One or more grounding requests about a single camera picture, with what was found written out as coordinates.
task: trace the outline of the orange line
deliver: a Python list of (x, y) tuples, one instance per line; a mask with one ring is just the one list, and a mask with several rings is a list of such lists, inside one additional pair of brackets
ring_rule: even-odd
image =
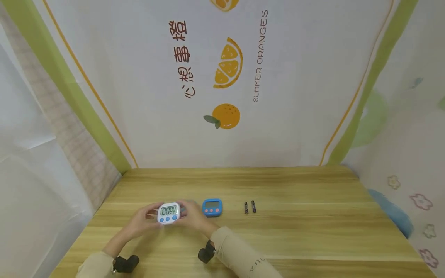
[(356, 101), (356, 98), (357, 98), (357, 96), (358, 96), (358, 94), (359, 94), (359, 91), (360, 91), (360, 89), (361, 89), (361, 86), (362, 86), (362, 84), (363, 84), (364, 77), (366, 76), (366, 72), (368, 71), (368, 66), (369, 66), (369, 63), (371, 62), (372, 53), (374, 52), (374, 49), (375, 49), (375, 47), (376, 47), (377, 40), (379, 39), (380, 34), (381, 34), (382, 31), (383, 31), (383, 27), (385, 27), (386, 22), (388, 21), (389, 14), (391, 13), (392, 6), (393, 6), (393, 5), (394, 5), (394, 0), (391, 1), (391, 6), (389, 7), (388, 14), (386, 15), (385, 21), (383, 22), (383, 25), (382, 25), (382, 27), (380, 28), (380, 31), (379, 31), (379, 33), (378, 33), (378, 35), (377, 35), (377, 37), (376, 37), (376, 40), (374, 41), (374, 45), (373, 45), (373, 47), (372, 47), (371, 54), (369, 55), (368, 63), (366, 64), (366, 69), (365, 69), (365, 71), (364, 71), (364, 73), (363, 73), (363, 77), (362, 77), (362, 79), (361, 79), (361, 81), (360, 81), (359, 87), (357, 88), (357, 91), (356, 91), (354, 97), (352, 98), (352, 101), (351, 101), (351, 103), (349, 104), (348, 109), (346, 110), (345, 114), (343, 115), (343, 118), (341, 119), (340, 123), (338, 124), (337, 128), (335, 129), (334, 134), (331, 136), (331, 139), (329, 139), (328, 144), (327, 144), (326, 147), (324, 148), (323, 156), (321, 157), (321, 161), (320, 161), (320, 164), (318, 164), (318, 166), (321, 166), (321, 165), (323, 164), (324, 156), (326, 155), (326, 152), (327, 152), (329, 146), (331, 145), (332, 141), (333, 141), (334, 138), (335, 138), (335, 135), (337, 135), (338, 131), (340, 130), (340, 127), (343, 125), (344, 120), (346, 120), (346, 117), (348, 116), (349, 112), (350, 112), (351, 109), (352, 109), (352, 106), (354, 105), (354, 102)]
[(107, 114), (109, 120), (111, 121), (111, 123), (113, 124), (113, 126), (116, 129), (117, 133), (119, 134), (119, 137), (121, 138), (122, 142), (124, 143), (125, 147), (127, 148), (128, 152), (130, 153), (131, 158), (133, 159), (134, 164), (136, 165), (136, 168), (139, 168), (138, 163), (136, 162), (136, 159), (134, 158), (134, 155), (133, 155), (133, 153), (130, 150), (130, 147), (127, 145), (127, 142), (125, 141), (124, 137), (122, 136), (122, 133), (120, 132), (119, 128), (117, 127), (116, 123), (114, 122), (113, 118), (111, 117), (110, 113), (108, 112), (108, 109), (105, 107), (105, 104), (103, 103), (103, 101), (102, 101), (101, 97), (99, 96), (99, 94), (97, 93), (96, 89), (93, 87), (93, 84), (91, 83), (91, 81), (89, 80), (89, 78), (86, 75), (85, 71), (83, 70), (81, 64), (79, 63), (79, 60), (76, 58), (76, 55), (74, 55), (73, 50), (71, 49), (70, 45), (68, 44), (67, 40), (65, 39), (65, 36), (63, 35), (62, 30), (59, 27), (59, 24), (57, 24), (56, 18), (54, 17), (53, 12), (49, 8), (48, 3), (46, 2), (46, 0), (43, 0), (43, 4), (45, 5), (46, 10), (48, 11), (49, 16), (53, 20), (53, 23), (56, 26), (57, 32), (59, 33), (60, 37), (63, 40), (63, 43), (65, 44), (66, 48), (68, 49), (69, 54), (73, 58), (73, 60), (76, 63), (77, 67), (79, 68), (82, 76), (85, 78), (86, 83), (88, 84), (89, 88), (91, 89), (91, 91), (93, 92), (95, 97), (97, 98), (97, 101), (101, 104), (103, 110), (105, 111), (105, 113)]

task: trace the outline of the blue digital timer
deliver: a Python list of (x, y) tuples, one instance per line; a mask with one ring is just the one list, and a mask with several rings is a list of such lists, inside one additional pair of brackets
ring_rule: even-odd
[(207, 199), (202, 203), (202, 212), (207, 217), (217, 217), (223, 212), (221, 199)]

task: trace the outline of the pink flower outline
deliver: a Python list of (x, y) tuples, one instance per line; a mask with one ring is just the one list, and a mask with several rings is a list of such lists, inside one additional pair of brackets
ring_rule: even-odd
[(415, 195), (409, 196), (409, 198), (414, 202), (416, 207), (418, 207), (419, 209), (429, 210), (433, 207), (433, 202), (428, 200), (427, 197), (425, 197), (422, 194), (417, 193)]
[(431, 251), (429, 251), (428, 249), (425, 248), (419, 249), (419, 254), (422, 257), (422, 260), (424, 260), (428, 266), (432, 268), (437, 268), (437, 266), (439, 265), (439, 261), (436, 259), (436, 257), (433, 256)]

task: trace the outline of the hand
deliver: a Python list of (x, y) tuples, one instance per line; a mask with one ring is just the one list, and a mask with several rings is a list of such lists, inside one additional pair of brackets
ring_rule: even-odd
[(136, 210), (130, 222), (122, 228), (122, 232), (127, 235), (129, 240), (142, 236), (148, 230), (163, 227), (163, 225), (157, 221), (152, 222), (147, 220), (156, 218), (158, 208), (162, 206), (163, 203), (164, 202), (151, 204)]
[(210, 221), (201, 210), (201, 207), (194, 201), (176, 201), (186, 210), (181, 212), (181, 218), (173, 222), (175, 225), (185, 226), (203, 233), (210, 239), (212, 234), (219, 229), (219, 226)]

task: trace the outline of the white digital timer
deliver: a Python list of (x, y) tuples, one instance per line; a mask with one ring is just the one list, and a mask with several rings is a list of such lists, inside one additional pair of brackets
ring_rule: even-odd
[(181, 217), (181, 208), (178, 203), (168, 203), (159, 207), (158, 222), (164, 225), (172, 224)]

